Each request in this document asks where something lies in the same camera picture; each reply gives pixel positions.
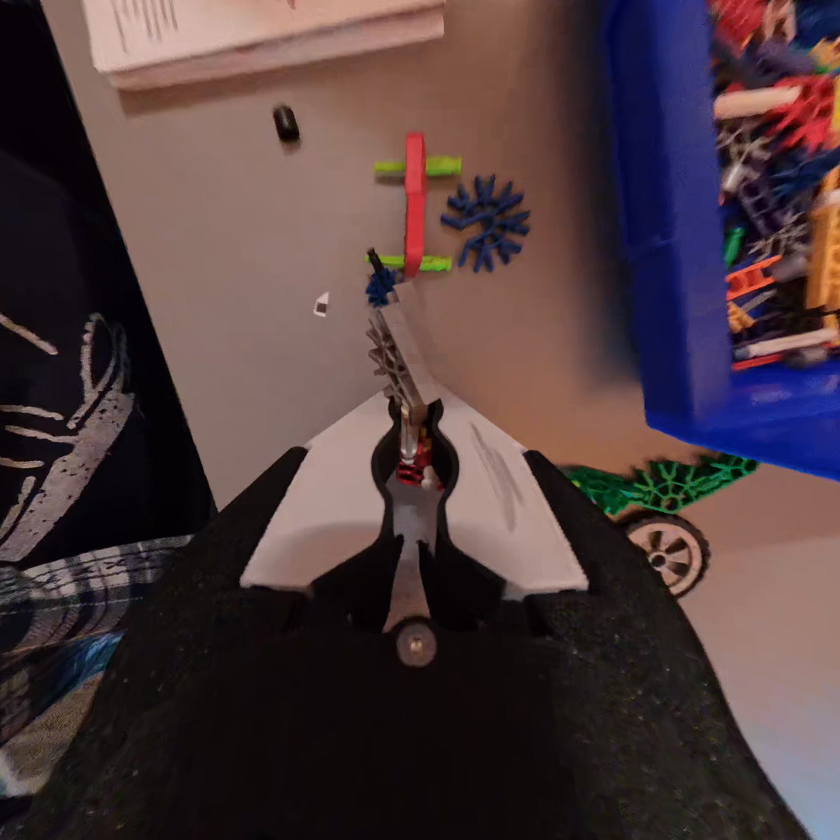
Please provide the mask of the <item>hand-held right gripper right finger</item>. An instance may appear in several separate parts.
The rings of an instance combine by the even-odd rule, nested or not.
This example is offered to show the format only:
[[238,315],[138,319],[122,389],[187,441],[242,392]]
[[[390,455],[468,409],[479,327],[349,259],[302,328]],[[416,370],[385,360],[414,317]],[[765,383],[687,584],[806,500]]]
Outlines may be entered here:
[[428,409],[443,494],[421,548],[432,617],[493,617],[504,602],[585,593],[589,580],[517,440],[448,389]]

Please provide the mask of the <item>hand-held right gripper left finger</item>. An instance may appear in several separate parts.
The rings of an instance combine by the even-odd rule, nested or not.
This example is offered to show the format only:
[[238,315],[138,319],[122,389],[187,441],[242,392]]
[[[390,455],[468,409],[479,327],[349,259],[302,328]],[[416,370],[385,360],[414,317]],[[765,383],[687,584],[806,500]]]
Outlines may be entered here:
[[357,628],[383,628],[403,552],[387,481],[398,422],[375,395],[313,438],[240,577],[305,595]]

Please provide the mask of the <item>green wheeled toy model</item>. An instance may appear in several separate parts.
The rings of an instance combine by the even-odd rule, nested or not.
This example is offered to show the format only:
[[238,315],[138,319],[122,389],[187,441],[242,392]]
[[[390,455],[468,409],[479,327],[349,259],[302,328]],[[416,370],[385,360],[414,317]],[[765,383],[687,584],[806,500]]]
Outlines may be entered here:
[[649,460],[645,468],[623,474],[583,465],[562,465],[559,471],[605,515],[616,519],[634,511],[676,515],[759,468],[754,459],[713,452],[690,463]]

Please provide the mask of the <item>grey toy connector assembly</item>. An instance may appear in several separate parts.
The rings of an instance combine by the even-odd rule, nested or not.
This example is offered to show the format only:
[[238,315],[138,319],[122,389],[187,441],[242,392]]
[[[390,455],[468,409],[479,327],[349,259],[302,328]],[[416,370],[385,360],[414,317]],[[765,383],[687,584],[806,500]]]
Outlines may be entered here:
[[400,417],[400,455],[395,477],[406,486],[426,491],[443,490],[444,484],[433,465],[433,443],[427,428],[427,403],[410,372],[394,330],[385,318],[386,315],[397,314],[395,288],[401,276],[395,269],[385,266],[374,248],[367,250],[366,258],[371,266],[365,287],[370,313],[370,326],[366,335],[373,342],[369,357],[375,365],[374,373],[386,378],[384,394]]

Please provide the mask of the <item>blue plastic bin with label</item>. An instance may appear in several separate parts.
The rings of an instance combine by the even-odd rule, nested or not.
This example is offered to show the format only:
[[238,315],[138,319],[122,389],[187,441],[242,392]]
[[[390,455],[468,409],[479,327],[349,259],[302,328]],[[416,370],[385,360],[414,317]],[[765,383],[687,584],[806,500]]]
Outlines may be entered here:
[[839,478],[838,361],[732,370],[704,2],[607,2],[602,42],[647,425]]

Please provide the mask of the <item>red green toy assembly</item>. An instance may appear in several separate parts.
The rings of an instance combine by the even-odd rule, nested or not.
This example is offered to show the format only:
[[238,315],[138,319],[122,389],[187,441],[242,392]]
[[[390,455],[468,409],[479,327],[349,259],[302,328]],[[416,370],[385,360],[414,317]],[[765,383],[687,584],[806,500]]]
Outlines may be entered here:
[[524,194],[512,182],[499,186],[494,175],[475,176],[471,186],[457,185],[448,196],[440,223],[460,234],[469,234],[458,257],[430,255],[426,252],[428,182],[463,173],[459,156],[430,155],[423,133],[405,138],[403,158],[378,161],[374,174],[402,183],[404,195],[403,250],[397,256],[380,255],[373,248],[365,255],[371,268],[371,287],[390,291],[400,281],[420,274],[442,274],[452,268],[492,272],[497,264],[508,265],[522,252],[522,241],[530,233],[530,211],[523,208]]

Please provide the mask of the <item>pile of construction toy pieces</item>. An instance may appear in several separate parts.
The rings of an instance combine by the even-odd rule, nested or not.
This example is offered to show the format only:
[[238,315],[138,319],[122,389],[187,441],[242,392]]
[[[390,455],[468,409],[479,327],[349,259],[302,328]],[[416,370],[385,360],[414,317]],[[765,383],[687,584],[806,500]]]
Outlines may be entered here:
[[838,359],[838,2],[714,1],[731,369]]

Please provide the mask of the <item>black toy wheel white hub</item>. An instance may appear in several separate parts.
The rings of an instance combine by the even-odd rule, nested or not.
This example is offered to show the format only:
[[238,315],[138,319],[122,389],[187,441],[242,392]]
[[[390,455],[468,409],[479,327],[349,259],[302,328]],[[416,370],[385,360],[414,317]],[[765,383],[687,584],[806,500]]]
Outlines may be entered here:
[[686,519],[668,513],[635,513],[620,521],[627,538],[644,551],[650,566],[676,599],[694,590],[706,575],[711,548]]

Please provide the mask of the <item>white printed instruction sheet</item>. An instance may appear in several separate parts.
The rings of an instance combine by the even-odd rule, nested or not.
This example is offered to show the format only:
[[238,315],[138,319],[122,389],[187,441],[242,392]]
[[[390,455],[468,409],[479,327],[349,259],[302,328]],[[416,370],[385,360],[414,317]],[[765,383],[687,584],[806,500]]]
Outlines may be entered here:
[[445,1],[83,1],[95,69],[139,92],[440,39]]

